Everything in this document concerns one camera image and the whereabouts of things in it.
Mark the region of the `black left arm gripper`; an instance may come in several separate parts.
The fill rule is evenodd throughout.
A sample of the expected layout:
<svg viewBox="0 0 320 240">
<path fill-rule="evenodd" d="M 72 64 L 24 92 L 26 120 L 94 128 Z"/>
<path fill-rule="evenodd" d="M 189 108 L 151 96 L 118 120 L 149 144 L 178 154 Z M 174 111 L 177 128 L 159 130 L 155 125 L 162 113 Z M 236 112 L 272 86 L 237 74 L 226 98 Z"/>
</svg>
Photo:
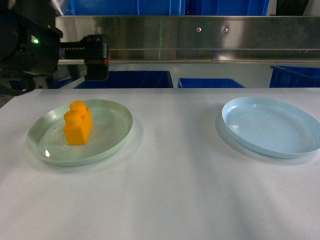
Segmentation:
<svg viewBox="0 0 320 240">
<path fill-rule="evenodd" d="M 88 35 L 76 42 L 61 42 L 57 28 L 33 23 L 8 8 L 0 9 L 0 65 L 8 71 L 53 75 L 58 61 L 83 60 L 86 80 L 109 77 L 109 46 L 103 34 Z"/>
</svg>

